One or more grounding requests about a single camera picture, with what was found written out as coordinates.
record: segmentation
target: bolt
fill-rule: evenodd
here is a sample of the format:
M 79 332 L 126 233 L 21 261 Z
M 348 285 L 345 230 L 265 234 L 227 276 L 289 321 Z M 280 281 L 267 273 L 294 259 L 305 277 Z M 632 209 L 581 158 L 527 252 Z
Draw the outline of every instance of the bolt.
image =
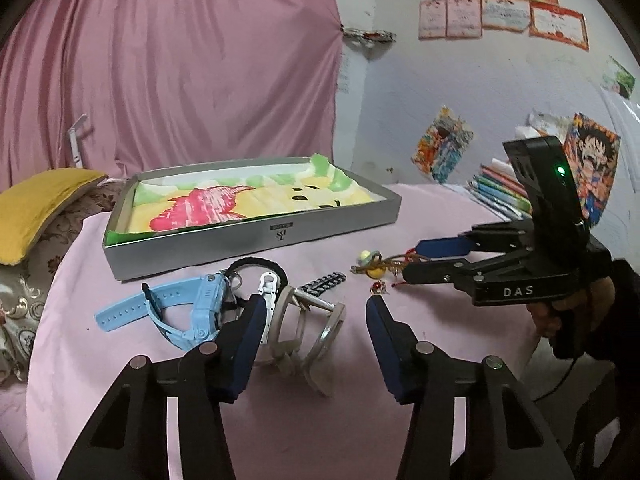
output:
M 143 355 L 136 355 L 129 361 L 129 366 L 134 370 L 140 370 L 144 365 L 146 365 L 146 357 Z
M 213 341 L 205 341 L 198 348 L 200 353 L 203 355 L 211 355 L 215 354 L 218 351 L 218 345 L 216 345 Z
M 492 368 L 493 370 L 499 370 L 504 366 L 503 360 L 499 357 L 496 357 L 495 355 L 490 355 L 484 360 L 484 362 L 489 368 Z
M 415 344 L 415 349 L 418 351 L 418 354 L 429 355 L 433 353 L 434 346 L 428 341 L 418 341 Z

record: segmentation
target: stack of books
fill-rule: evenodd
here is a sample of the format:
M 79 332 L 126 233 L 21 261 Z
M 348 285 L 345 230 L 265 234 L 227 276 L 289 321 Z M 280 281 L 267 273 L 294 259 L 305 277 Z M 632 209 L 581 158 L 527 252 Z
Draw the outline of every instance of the stack of books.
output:
M 492 211 L 511 220 L 531 218 L 531 203 L 513 172 L 513 168 L 494 158 L 468 183 L 473 197 Z

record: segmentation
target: white wall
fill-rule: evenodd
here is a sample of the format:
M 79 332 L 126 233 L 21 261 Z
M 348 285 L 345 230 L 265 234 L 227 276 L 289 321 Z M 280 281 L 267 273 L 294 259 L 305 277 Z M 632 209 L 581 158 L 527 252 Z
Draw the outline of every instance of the white wall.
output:
M 381 183 L 426 182 L 410 157 L 442 105 L 476 133 L 449 179 L 453 183 L 465 182 L 493 156 L 505 158 L 501 143 L 513 139 L 532 107 L 557 115 L 582 112 L 612 128 L 598 93 L 607 56 L 639 80 L 640 67 L 596 0 L 559 1 L 585 15 L 589 52 L 527 33 L 490 30 L 481 40 L 419 41 L 420 0 L 376 0 L 374 28 L 391 30 L 398 42 L 369 63 L 352 169 Z M 639 96 L 636 89 L 632 98 Z M 640 210 L 638 196 L 622 164 L 602 226 L 594 231 L 616 256 L 636 266 L 640 237 L 631 233 L 640 233 L 640 220 L 632 214 Z
M 337 0 L 345 27 L 371 30 L 376 0 Z M 350 168 L 360 120 L 368 61 L 359 49 L 344 45 L 342 68 L 336 95 L 334 163 Z

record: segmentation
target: red print on fabric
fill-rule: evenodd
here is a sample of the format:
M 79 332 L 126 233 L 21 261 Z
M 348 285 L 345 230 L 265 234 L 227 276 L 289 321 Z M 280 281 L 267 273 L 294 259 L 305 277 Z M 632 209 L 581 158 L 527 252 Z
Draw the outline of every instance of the red print on fabric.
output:
M 216 186 L 194 189 L 187 196 L 172 198 L 174 203 L 149 222 L 152 231 L 169 231 L 181 227 L 218 224 L 245 217 L 231 210 L 236 206 L 236 195 L 254 189 L 249 186 Z

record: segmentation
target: tablecloth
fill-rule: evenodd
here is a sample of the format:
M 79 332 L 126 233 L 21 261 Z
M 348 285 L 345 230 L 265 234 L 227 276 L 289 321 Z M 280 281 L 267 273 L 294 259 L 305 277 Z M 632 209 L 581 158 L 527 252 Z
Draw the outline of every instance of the tablecloth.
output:
M 496 219 L 442 186 L 390 187 L 402 196 L 395 224 L 257 254 L 278 262 L 293 285 L 336 270 L 347 274 L 347 281 L 326 298 L 344 303 L 348 312 L 330 353 L 331 397 L 318 396 L 300 378 L 254 368 L 236 403 L 221 406 L 238 480 L 395 478 L 412 408 L 397 405 L 386 390 L 367 333 L 365 305 L 372 280 L 350 274 L 349 269 L 364 249 L 391 256 L 404 253 L 418 240 L 453 236 Z M 113 278 L 101 247 L 107 220 L 104 213 L 85 221 L 56 274 L 34 343 L 27 424 L 36 480 L 57 476 L 84 424 L 131 357 L 144 354 L 156 362 L 182 354 L 148 319 L 110 333 L 96 326 L 95 312 L 137 293 L 141 283 Z M 231 261 L 180 269 L 147 282 L 153 287 L 215 272 Z M 246 298 L 257 288 L 260 271 L 254 272 L 242 273 L 241 293 Z M 490 354 L 501 356 L 516 377 L 536 347 L 534 327 L 523 306 L 478 308 L 448 284 L 390 288 L 385 301 L 418 339 L 475 362 Z M 176 323 L 184 323 L 185 312 L 182 319 L 175 317 Z M 305 344 L 317 336 L 312 330 L 308 327 L 305 332 Z M 170 403 L 168 417 L 172 479 L 182 477 L 176 405 Z M 464 448 L 463 422 L 464 405 L 459 402 L 454 457 Z

